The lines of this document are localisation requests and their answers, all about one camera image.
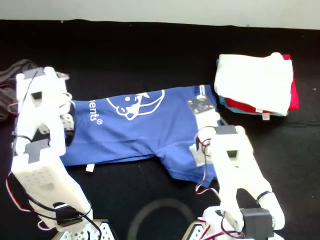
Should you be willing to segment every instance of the t-shirt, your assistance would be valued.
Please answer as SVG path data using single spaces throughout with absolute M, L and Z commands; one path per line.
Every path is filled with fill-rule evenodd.
M 217 105 L 210 85 L 205 94 Z M 75 136 L 61 157 L 65 166 L 119 163 L 160 158 L 169 174 L 179 180 L 201 182 L 205 167 L 197 167 L 189 150 L 198 128 L 188 100 L 200 86 L 175 87 L 75 101 Z M 216 178 L 207 166 L 204 186 Z

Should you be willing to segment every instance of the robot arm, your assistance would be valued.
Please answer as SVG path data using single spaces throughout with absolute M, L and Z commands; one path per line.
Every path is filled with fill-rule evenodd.
M 60 159 L 66 152 L 65 131 L 74 129 L 75 108 L 67 93 L 67 79 L 52 67 L 16 76 L 19 115 L 9 175 L 22 185 L 32 207 L 29 210 L 36 212 L 48 228 L 60 232 L 83 229 L 93 219 L 91 204 Z M 30 142 L 37 130 L 49 136 Z M 12 192 L 17 186 L 7 183 L 7 187 L 14 198 Z
M 277 235 L 273 231 L 282 229 L 285 225 L 284 213 L 271 185 L 259 169 L 244 128 L 219 126 L 220 115 L 205 96 L 190 100 L 188 104 L 196 117 L 199 142 L 210 142 L 205 152 L 196 144 L 190 150 L 197 166 L 204 165 L 205 162 L 214 165 L 220 186 L 221 203 L 218 209 L 227 220 L 226 223 L 247 239 L 275 239 L 272 237 Z M 240 209 L 236 198 L 240 188 L 247 190 L 261 208 Z M 211 219 L 211 225 L 214 226 L 212 229 L 218 230 L 222 220 L 217 221 L 221 216 L 213 216 L 216 210 L 217 208 L 207 209 L 203 216 Z

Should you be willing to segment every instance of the black table surface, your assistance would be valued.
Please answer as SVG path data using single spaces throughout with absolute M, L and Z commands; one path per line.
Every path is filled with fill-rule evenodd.
M 320 221 L 320 32 L 316 30 L 196 26 L 164 23 L 0 21 L 0 70 L 20 59 L 70 74 L 67 89 L 76 100 L 91 100 L 171 87 L 213 84 L 219 54 L 265 57 L 290 54 L 300 110 L 287 117 L 221 115 L 245 127 L 263 175 L 285 214 L 286 240 L 319 239 Z M 11 164 L 13 118 L 0 123 L 0 238 L 51 239 L 37 219 L 10 200 L 5 177 Z M 95 218 L 109 219 L 126 239 L 133 218 L 161 199 L 184 203 L 195 216 L 218 205 L 213 193 L 196 195 L 195 184 L 170 178 L 157 158 L 130 163 L 68 167 L 91 201 Z M 214 181 L 211 186 L 218 188 Z M 239 191 L 240 207 L 254 201 Z M 174 208 L 162 208 L 140 226 L 137 239 L 181 239 L 189 223 Z

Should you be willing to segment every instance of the white tag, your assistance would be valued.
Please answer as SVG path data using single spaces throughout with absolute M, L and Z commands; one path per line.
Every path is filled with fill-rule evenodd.
M 94 172 L 94 168 L 95 168 L 95 164 L 94 164 L 94 163 L 93 163 L 93 164 L 88 164 L 88 165 L 86 166 L 85 170 L 86 170 L 87 172 L 93 173 L 93 172 Z
M 199 89 L 200 89 L 200 95 L 205 96 L 206 95 L 205 85 L 200 85 Z
M 270 113 L 262 113 L 262 120 L 269 121 L 270 120 Z

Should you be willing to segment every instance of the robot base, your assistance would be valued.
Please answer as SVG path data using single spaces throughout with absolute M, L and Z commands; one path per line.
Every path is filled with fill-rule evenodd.
M 118 240 L 107 219 L 94 219 L 102 232 L 101 240 Z M 51 240 L 98 240 L 99 232 L 92 226 L 77 232 L 58 232 Z
M 219 211 L 220 211 L 219 206 L 208 207 L 203 213 L 203 217 L 206 220 L 206 222 L 197 220 L 191 223 L 191 225 L 188 227 L 187 231 L 185 232 L 182 240 L 200 240 L 200 237 L 202 236 L 208 224 L 210 224 L 210 228 L 208 232 L 203 236 L 202 239 L 205 239 L 210 235 L 220 233 L 222 231 L 221 221 L 223 217 L 217 213 Z M 227 231 L 232 230 L 232 227 L 227 220 L 223 222 L 223 226 Z M 235 240 L 235 238 L 224 234 L 216 237 L 214 240 Z M 274 237 L 269 237 L 268 240 L 284 240 L 284 239 L 278 234 L 274 233 Z

